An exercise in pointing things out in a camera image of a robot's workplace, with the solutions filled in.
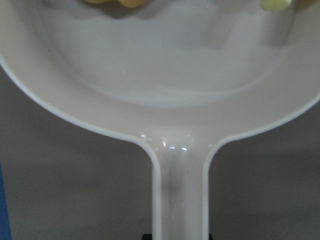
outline gray background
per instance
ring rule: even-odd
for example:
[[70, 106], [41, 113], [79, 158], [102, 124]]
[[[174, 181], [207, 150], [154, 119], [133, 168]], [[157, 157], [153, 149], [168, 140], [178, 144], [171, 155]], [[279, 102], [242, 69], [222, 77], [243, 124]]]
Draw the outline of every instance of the gray background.
[[[222, 147], [210, 168], [215, 240], [320, 239], [320, 104]], [[140, 240], [151, 232], [151, 161], [74, 126], [0, 68], [0, 160], [14, 240]]]

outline yellow toy food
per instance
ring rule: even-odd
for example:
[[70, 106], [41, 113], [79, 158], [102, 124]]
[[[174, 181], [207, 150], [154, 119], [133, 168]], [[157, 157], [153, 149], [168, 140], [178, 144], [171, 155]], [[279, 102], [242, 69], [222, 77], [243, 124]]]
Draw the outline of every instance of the yellow toy food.
[[146, 0], [84, 0], [84, 1], [90, 4], [102, 4], [102, 3], [111, 2], [111, 1], [118, 1], [123, 6], [132, 9], [132, 8], [139, 7]]
[[279, 12], [287, 9], [292, 0], [262, 0], [261, 6], [264, 10]]

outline white plastic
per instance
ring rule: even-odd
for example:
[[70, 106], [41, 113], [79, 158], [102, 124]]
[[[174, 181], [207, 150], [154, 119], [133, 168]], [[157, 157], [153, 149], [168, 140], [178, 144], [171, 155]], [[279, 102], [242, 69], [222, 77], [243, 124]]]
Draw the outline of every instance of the white plastic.
[[2, 0], [0, 62], [32, 99], [153, 162], [155, 240], [208, 239], [208, 170], [225, 143], [320, 97], [320, 3]]

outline black object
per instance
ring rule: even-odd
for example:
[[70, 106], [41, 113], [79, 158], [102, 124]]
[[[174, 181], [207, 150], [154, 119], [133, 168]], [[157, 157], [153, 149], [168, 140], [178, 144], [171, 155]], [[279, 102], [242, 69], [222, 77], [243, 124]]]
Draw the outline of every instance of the black object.
[[[141, 240], [152, 240], [152, 234], [144, 234]], [[214, 240], [211, 234], [209, 234], [209, 240]]]

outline white plastic pan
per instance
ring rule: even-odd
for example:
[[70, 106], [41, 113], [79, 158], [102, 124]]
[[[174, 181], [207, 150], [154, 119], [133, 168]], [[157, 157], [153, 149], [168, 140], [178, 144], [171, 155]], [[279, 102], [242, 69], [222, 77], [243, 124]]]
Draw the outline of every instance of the white plastic pan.
[[225, 143], [320, 98], [320, 2], [1, 0], [0, 62], [33, 100], [153, 162], [153, 239], [208, 239], [208, 172]]

